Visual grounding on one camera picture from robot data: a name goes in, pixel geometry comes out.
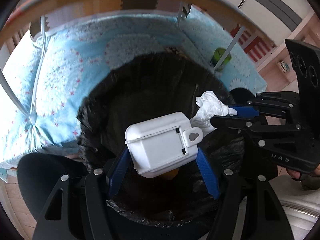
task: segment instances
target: crumpled tissue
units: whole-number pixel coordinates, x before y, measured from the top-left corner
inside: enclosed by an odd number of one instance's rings
[[[192,127],[199,127],[203,132],[203,136],[206,136],[216,129],[210,123],[210,119],[214,115],[226,116],[228,114],[238,114],[235,109],[229,108],[222,103],[213,91],[204,92],[201,97],[196,97],[196,104],[200,106],[200,109],[197,114],[190,119],[190,123]]]

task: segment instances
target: light blue mattress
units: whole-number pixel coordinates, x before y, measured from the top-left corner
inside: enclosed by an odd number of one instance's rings
[[[135,56],[160,52],[167,47],[182,50],[189,58],[208,68],[213,52],[227,47],[232,37],[212,19],[191,9],[187,19],[158,15],[122,15],[92,19],[74,25],[47,38],[48,50],[37,87],[36,125],[16,108],[0,87],[0,168],[17,167],[20,158],[44,148],[52,154],[76,153],[81,132],[76,119],[84,97],[110,70]],[[33,43],[29,33],[10,56],[4,76],[18,99],[30,108],[32,88],[41,57],[41,38]],[[228,90],[245,87],[263,92],[266,82],[254,63],[237,44],[232,60],[216,76]],[[6,180],[5,170],[0,177]]]

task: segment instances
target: wooden shelf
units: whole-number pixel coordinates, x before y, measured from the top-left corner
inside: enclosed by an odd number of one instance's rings
[[[320,47],[319,34],[320,21],[314,11],[311,10],[288,39],[305,41]],[[289,65],[290,71],[288,73],[284,73],[277,64],[280,61],[284,61]],[[281,91],[297,79],[296,73],[292,69],[291,59],[285,42],[271,52],[269,56],[263,58],[256,69],[266,80],[268,91]]]

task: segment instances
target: green can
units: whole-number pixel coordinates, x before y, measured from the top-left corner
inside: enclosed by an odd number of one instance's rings
[[[210,61],[210,66],[215,67],[215,65],[218,63],[219,59],[222,57],[222,55],[225,53],[226,49],[224,48],[217,48],[213,54],[213,57]],[[222,71],[225,65],[231,60],[231,54],[229,54],[226,59],[222,62],[221,66],[216,69],[216,71]]]

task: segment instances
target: human hand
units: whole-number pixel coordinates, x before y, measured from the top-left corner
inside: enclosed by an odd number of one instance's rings
[[[298,179],[300,178],[300,172],[298,171],[293,171],[287,169],[287,173],[293,178],[293,179]],[[320,165],[312,172],[309,174],[310,176],[320,176]]]

